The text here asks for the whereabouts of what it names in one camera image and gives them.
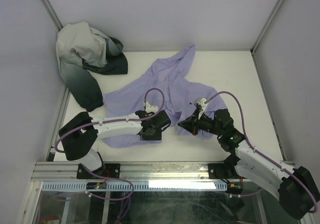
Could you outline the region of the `lavender purple jacket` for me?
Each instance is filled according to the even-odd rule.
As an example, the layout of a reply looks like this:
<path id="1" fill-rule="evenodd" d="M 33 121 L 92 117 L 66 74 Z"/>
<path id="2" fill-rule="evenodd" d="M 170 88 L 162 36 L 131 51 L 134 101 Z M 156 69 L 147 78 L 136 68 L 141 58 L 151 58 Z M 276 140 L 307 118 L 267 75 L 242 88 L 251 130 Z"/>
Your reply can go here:
<path id="1" fill-rule="evenodd" d="M 196 47 L 189 46 L 166 59 L 157 59 L 138 79 L 123 88 L 103 95 L 107 117 L 120 117 L 144 109 L 144 97 L 151 105 L 162 106 L 179 135 L 189 132 L 177 126 L 192 115 L 193 102 L 208 99 L 217 91 L 201 83 L 190 82 L 190 70 Z"/>

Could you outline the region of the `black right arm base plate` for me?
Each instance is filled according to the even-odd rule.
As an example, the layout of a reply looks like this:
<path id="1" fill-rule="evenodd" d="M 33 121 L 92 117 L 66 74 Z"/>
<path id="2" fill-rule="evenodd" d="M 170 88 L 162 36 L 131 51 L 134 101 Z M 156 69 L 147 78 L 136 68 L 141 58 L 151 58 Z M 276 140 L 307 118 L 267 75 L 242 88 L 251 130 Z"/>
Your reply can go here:
<path id="1" fill-rule="evenodd" d="M 241 176 L 250 178 L 254 174 L 252 170 L 224 162 L 209 163 L 207 167 L 209 179 L 240 179 Z"/>

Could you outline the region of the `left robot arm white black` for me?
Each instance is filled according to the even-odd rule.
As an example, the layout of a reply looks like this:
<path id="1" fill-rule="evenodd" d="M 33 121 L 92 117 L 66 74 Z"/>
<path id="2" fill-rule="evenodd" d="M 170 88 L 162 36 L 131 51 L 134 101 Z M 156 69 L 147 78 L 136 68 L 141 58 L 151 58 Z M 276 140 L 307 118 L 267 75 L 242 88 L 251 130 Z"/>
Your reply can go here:
<path id="1" fill-rule="evenodd" d="M 218 161 L 223 158 L 217 140 L 212 134 L 199 131 L 193 136 L 190 132 L 176 125 L 168 127 L 159 141 L 141 140 L 138 134 L 137 122 L 120 121 L 101 124 L 98 119 L 71 127 L 80 127 L 56 147 L 55 160 L 66 161 L 67 154 L 81 158 L 80 150 L 85 147 L 89 135 L 89 148 L 98 151 L 104 161 L 128 162 L 188 162 L 188 161 Z"/>

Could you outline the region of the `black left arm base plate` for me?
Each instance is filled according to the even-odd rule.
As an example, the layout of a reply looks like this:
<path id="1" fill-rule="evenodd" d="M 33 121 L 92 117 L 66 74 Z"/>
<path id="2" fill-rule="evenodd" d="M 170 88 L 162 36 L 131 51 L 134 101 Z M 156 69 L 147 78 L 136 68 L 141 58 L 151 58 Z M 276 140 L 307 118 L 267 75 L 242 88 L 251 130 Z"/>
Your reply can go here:
<path id="1" fill-rule="evenodd" d="M 121 164 L 120 163 L 104 163 L 104 166 L 92 171 L 94 175 L 90 174 L 82 164 L 78 165 L 77 168 L 77 179 L 97 179 L 98 176 L 102 176 L 103 179 L 106 177 L 111 177 L 111 178 L 119 178 L 120 174 L 120 168 Z"/>

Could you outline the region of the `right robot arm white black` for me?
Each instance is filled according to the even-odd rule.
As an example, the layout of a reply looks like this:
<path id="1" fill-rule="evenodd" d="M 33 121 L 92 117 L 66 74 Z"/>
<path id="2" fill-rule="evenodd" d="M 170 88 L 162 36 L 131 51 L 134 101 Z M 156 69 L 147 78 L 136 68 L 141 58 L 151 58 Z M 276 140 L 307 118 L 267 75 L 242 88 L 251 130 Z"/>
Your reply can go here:
<path id="1" fill-rule="evenodd" d="M 227 193 L 240 196 L 242 188 L 233 187 L 229 179 L 243 177 L 273 195 L 292 218 L 300 220 L 308 212 L 318 210 L 320 192 L 311 173 L 303 166 L 295 168 L 255 148 L 248 137 L 234 127 L 227 109 L 219 109 L 210 118 L 196 108 L 178 126 L 192 135 L 204 131 L 217 136 L 222 149 L 230 155 L 221 164 L 210 163 L 210 179 L 220 179 Z"/>

